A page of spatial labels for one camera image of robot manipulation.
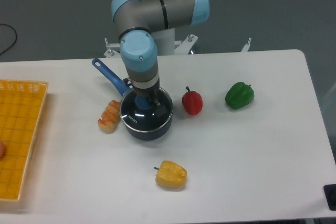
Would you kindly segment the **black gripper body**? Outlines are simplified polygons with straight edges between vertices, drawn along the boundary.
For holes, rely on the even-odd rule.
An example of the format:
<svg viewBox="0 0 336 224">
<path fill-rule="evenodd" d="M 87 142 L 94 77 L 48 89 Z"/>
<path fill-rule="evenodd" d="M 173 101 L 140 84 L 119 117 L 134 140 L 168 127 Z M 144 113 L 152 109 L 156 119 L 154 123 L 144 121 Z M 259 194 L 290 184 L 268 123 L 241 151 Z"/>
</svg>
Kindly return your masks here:
<svg viewBox="0 0 336 224">
<path fill-rule="evenodd" d="M 134 100 L 134 95 L 144 98 L 151 98 L 156 95 L 160 87 L 160 77 L 127 77 L 123 79 L 124 84 L 130 88 L 123 95 L 123 100 Z"/>
</svg>

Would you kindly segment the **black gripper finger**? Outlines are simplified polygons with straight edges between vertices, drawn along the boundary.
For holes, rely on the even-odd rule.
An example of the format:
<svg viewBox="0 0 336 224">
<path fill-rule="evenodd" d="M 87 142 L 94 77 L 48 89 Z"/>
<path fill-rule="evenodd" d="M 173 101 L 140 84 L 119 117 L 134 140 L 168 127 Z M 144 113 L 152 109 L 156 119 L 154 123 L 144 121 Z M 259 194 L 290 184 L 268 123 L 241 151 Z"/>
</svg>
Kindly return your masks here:
<svg viewBox="0 0 336 224">
<path fill-rule="evenodd" d="M 159 101 L 159 99 L 157 97 L 151 97 L 151 104 L 152 104 L 152 108 L 154 110 L 154 114 L 157 117 L 161 117 L 166 113 L 165 104 L 163 102 Z"/>
</svg>

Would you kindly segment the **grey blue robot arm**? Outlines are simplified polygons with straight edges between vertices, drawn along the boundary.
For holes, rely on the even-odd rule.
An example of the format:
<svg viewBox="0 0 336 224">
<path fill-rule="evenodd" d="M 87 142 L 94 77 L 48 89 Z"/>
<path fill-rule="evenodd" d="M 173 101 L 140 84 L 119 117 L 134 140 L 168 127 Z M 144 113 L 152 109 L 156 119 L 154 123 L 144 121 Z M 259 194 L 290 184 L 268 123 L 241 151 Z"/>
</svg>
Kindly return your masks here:
<svg viewBox="0 0 336 224">
<path fill-rule="evenodd" d="M 205 22 L 209 0 L 112 0 L 122 61 L 133 90 L 135 105 L 149 109 L 160 86 L 158 50 L 152 33 Z"/>
</svg>

